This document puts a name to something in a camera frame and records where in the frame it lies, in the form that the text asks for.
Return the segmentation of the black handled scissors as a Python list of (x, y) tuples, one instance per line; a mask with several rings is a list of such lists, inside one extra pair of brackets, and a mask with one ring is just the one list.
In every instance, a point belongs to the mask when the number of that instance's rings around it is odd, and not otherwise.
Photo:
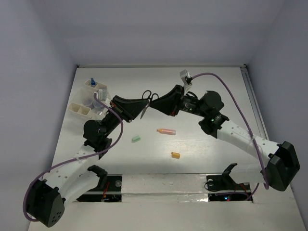
[(147, 108), (150, 106), (150, 103), (152, 102), (152, 100), (154, 99), (154, 97), (159, 98), (157, 93), (152, 93), (151, 90), (146, 90), (143, 94), (142, 94), (142, 99), (146, 99), (148, 101), (147, 105), (145, 106), (145, 108), (142, 110), (141, 112), (141, 116), (140, 119), (142, 119), (146, 113)]

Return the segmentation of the orange highlighter marker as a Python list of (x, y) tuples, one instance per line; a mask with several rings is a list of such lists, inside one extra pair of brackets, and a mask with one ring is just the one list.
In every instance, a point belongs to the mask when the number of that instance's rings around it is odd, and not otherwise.
[(172, 129), (159, 128), (156, 131), (159, 132), (160, 134), (176, 135), (176, 131)]

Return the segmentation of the clear jar purple contents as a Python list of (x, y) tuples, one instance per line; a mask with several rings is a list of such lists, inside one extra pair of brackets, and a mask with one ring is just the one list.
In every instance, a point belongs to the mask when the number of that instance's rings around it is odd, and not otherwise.
[(85, 106), (85, 107), (89, 107), (89, 108), (93, 108), (93, 99), (92, 98), (84, 98), (82, 100), (82, 104)]

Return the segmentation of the clear spray bottle blue cap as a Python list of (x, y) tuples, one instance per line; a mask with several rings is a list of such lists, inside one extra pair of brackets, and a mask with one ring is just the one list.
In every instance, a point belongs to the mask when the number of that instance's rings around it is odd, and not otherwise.
[(91, 78), (91, 79), (90, 79), (90, 85), (91, 85), (92, 87), (95, 87), (95, 86), (96, 86), (96, 82), (95, 82), (94, 78)]

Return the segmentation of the orange marker cap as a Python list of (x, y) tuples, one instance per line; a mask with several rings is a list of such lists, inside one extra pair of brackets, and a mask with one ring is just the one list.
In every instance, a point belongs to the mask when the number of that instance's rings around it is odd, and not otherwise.
[(175, 159), (180, 159), (180, 153), (172, 152), (171, 157)]

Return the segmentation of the clear jar blue beads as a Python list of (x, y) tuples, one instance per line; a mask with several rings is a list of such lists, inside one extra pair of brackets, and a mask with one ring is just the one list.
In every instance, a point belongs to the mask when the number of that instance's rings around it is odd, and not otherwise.
[(96, 109), (99, 109), (99, 110), (103, 110), (103, 109), (104, 109), (104, 106), (103, 106), (100, 102), (98, 102), (98, 101), (96, 101), (96, 100), (93, 101), (93, 106), (94, 106)]

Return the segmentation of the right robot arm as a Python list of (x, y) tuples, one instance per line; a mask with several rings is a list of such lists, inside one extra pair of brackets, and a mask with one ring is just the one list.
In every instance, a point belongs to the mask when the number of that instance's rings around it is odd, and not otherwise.
[(184, 94), (184, 88), (176, 85), (166, 95), (150, 101), (150, 107), (168, 116), (176, 116), (179, 111), (201, 116), (203, 119), (198, 124), (205, 134), (261, 160), (257, 181), (268, 183), (275, 190), (285, 191), (300, 170), (295, 147), (291, 143), (269, 141), (236, 125), (220, 113), (224, 103), (215, 91), (207, 91), (198, 99)]

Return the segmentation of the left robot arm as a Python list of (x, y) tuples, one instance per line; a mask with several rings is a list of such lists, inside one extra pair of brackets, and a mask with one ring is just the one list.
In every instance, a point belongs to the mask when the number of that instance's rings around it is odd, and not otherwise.
[(29, 185), (24, 201), (26, 219), (54, 226), (64, 214), (65, 207), (90, 189), (106, 186), (107, 172), (97, 162), (113, 148), (119, 139), (109, 135), (124, 122), (132, 122), (148, 105), (147, 98), (124, 99), (115, 96), (102, 120), (88, 120), (83, 127), (84, 144), (72, 159), (58, 163), (40, 173)]

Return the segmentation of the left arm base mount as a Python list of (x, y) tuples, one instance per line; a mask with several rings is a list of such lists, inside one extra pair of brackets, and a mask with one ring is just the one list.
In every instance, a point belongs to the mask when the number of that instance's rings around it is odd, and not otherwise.
[(97, 186), (88, 190), (79, 198), (78, 202), (122, 202), (122, 175), (109, 175), (103, 168), (93, 165), (88, 168), (98, 178)]

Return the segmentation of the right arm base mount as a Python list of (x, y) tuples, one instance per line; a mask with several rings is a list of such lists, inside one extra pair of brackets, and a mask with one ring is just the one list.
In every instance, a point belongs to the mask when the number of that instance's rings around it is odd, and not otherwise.
[(204, 188), (208, 191), (210, 202), (245, 201), (251, 195), (248, 184), (236, 183), (230, 176), (236, 163), (230, 164), (221, 174), (208, 175)]

